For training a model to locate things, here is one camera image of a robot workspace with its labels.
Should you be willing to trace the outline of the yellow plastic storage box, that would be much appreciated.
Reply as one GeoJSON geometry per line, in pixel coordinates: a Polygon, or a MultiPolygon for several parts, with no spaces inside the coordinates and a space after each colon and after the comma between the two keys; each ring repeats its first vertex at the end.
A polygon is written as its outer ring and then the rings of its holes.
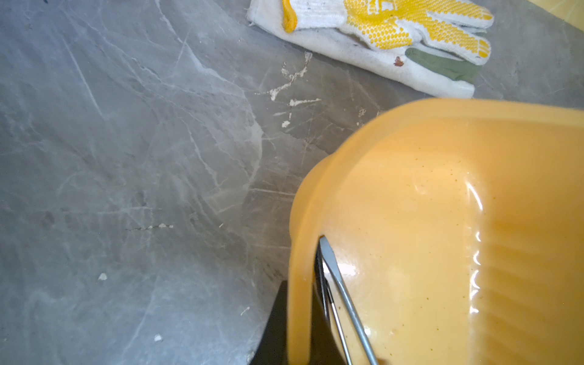
{"type": "Polygon", "coordinates": [[[377,360],[583,362],[583,113],[429,99],[375,118],[290,213],[287,359],[317,357],[320,238],[377,360]]]}

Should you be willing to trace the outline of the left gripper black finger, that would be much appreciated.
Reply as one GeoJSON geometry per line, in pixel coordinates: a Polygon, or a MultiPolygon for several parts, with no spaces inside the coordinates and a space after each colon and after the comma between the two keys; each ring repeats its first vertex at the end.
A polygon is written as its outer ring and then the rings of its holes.
{"type": "MultiPolygon", "coordinates": [[[[262,339],[249,364],[288,364],[287,362],[287,281],[279,287],[262,339]]],[[[329,322],[325,318],[317,290],[312,294],[310,364],[346,364],[329,322]]]]}

